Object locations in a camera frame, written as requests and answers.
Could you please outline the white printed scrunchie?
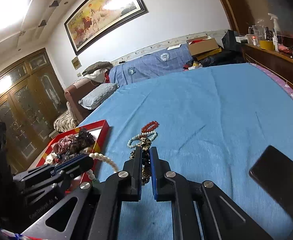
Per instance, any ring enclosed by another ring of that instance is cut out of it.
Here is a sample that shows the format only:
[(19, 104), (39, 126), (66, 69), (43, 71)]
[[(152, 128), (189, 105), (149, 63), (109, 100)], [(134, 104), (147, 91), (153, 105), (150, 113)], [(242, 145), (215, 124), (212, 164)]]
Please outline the white printed scrunchie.
[(50, 153), (49, 155), (46, 156), (46, 160), (44, 163), (49, 165), (55, 165), (59, 163), (59, 157), (54, 152)]

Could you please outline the black grey sheer scrunchie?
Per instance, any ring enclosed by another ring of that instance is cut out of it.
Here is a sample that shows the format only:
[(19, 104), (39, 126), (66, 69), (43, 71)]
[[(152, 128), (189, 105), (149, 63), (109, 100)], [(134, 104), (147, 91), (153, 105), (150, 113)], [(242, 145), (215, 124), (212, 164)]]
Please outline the black grey sheer scrunchie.
[(73, 143), (71, 143), (70, 145), (70, 148), (69, 148), (69, 151), (67, 152), (67, 159), (72, 159), (74, 157), (76, 157), (77, 155), (80, 154), (80, 151), (85, 149), (87, 147), (82, 147), (78, 142), (77, 140), (74, 141)]

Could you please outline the red plaid scrunchie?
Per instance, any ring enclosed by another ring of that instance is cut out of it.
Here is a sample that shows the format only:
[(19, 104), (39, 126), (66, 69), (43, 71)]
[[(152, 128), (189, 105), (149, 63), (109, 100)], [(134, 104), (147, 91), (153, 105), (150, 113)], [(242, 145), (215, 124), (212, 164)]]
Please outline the red plaid scrunchie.
[(76, 136), (73, 134), (67, 135), (58, 142), (52, 144), (53, 152), (55, 154), (63, 154), (66, 153), (71, 144), (76, 140)]

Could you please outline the black spiky hair claw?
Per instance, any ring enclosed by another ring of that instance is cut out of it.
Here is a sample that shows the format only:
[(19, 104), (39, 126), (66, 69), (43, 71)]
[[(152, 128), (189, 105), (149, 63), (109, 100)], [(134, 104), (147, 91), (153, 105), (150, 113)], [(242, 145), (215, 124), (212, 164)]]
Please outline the black spiky hair claw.
[(86, 128), (81, 128), (78, 133), (77, 142), (82, 147), (88, 147), (95, 144), (95, 139), (93, 135)]

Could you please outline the leopard print scrunchie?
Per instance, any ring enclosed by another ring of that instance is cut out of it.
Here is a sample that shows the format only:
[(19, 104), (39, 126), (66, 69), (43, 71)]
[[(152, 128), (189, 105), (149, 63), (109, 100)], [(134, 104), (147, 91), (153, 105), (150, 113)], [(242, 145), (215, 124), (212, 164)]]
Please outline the leopard print scrunchie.
[(130, 159), (135, 157), (136, 147), (142, 148), (142, 180), (141, 184), (144, 186), (150, 181), (151, 177), (151, 163), (150, 163), (150, 148), (151, 140), (142, 135), (137, 135), (128, 142), (128, 147), (132, 149)]

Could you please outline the red tray white inside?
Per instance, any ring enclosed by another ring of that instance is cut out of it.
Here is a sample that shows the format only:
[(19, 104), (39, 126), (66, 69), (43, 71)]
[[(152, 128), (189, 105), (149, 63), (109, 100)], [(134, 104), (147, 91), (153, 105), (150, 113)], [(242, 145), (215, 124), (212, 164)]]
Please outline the red tray white inside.
[(40, 155), (36, 167), (62, 164), (82, 153), (101, 153), (109, 127), (106, 120), (100, 120), (58, 134)]

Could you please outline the blue bed blanket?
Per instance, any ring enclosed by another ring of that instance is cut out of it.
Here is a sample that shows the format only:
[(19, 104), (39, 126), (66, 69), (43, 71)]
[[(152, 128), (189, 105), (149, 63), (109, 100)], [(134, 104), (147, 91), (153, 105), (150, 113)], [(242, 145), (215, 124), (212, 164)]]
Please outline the blue bed blanket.
[(293, 160), (293, 98), (257, 67), (198, 68), (118, 88), (83, 121), (111, 127), (103, 153), (119, 167), (127, 142), (159, 123), (152, 145), (173, 171), (213, 181), (273, 239), (293, 229), (290, 216), (249, 176), (269, 145)]

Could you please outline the patterned brown blanket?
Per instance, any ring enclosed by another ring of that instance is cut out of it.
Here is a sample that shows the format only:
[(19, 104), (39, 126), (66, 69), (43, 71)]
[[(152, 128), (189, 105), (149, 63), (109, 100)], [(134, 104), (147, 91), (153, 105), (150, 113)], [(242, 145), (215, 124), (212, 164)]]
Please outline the patterned brown blanket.
[(53, 127), (57, 132), (63, 133), (76, 128), (78, 124), (79, 123), (73, 119), (70, 111), (67, 109), (53, 122)]

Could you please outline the wooden wardrobe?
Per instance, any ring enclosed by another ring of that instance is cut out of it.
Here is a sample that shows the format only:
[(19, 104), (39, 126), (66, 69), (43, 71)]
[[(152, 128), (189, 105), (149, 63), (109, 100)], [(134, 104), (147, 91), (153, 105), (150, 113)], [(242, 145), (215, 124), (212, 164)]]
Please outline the wooden wardrobe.
[(7, 159), (14, 173), (25, 171), (42, 153), (65, 110), (64, 90), (46, 49), (0, 71), (0, 121), (6, 125)]

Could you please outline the grey clothes pile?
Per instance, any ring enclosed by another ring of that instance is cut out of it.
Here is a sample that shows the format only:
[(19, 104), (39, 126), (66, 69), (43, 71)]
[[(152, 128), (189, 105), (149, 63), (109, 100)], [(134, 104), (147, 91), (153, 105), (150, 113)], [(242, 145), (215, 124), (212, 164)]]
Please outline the grey clothes pile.
[(107, 69), (107, 70), (111, 70), (113, 68), (113, 64), (111, 64), (108, 61), (99, 61), (96, 62), (92, 65), (90, 65), (89, 67), (87, 67), (83, 72), (82, 75), (89, 75), (89, 74), (93, 74), (96, 70), (100, 70), (100, 69)]

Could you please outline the blue plaid folded quilt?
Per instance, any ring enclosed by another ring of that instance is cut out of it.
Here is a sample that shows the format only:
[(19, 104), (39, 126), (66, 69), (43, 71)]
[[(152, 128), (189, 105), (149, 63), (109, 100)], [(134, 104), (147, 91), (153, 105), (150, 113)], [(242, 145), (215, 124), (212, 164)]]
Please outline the blue plaid folded quilt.
[(192, 60), (193, 57), (188, 46), (183, 44), (172, 50), (163, 49), (114, 66), (110, 70), (109, 80), (121, 87), (175, 72), (182, 72), (183, 67)]

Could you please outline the wooden side shelf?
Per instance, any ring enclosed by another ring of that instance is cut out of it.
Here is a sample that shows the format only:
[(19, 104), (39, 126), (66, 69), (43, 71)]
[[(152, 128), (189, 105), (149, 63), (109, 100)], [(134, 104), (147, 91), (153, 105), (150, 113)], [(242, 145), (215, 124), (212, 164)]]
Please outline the wooden side shelf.
[(276, 51), (263, 50), (250, 44), (241, 45), (243, 57), (286, 81), (293, 89), (293, 59)]

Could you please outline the cardboard box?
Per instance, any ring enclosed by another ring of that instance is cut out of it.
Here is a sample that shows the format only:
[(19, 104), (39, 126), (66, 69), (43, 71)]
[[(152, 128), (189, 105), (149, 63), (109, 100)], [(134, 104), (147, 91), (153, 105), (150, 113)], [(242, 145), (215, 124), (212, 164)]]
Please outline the cardboard box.
[(191, 56), (197, 56), (219, 48), (215, 38), (211, 38), (210, 36), (202, 36), (187, 40), (187, 44)]

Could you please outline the black bag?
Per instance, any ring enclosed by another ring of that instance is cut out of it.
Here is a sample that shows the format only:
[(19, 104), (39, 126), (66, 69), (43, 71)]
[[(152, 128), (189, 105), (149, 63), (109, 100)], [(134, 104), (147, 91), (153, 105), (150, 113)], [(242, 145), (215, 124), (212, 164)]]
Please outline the black bag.
[(227, 30), (222, 38), (223, 48), (230, 51), (240, 51), (240, 43), (236, 41), (234, 31)]

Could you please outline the white spray bottle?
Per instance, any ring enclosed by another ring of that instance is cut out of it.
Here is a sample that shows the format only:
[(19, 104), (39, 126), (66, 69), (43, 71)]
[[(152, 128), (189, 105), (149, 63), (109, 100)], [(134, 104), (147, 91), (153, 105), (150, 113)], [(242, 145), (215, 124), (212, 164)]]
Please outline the white spray bottle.
[(276, 52), (279, 52), (279, 42), (278, 42), (278, 33), (281, 33), (281, 29), (279, 27), (278, 23), (278, 16), (272, 13), (268, 13), (268, 16), (270, 16), (271, 20), (273, 21), (273, 44), (274, 44), (274, 49)]

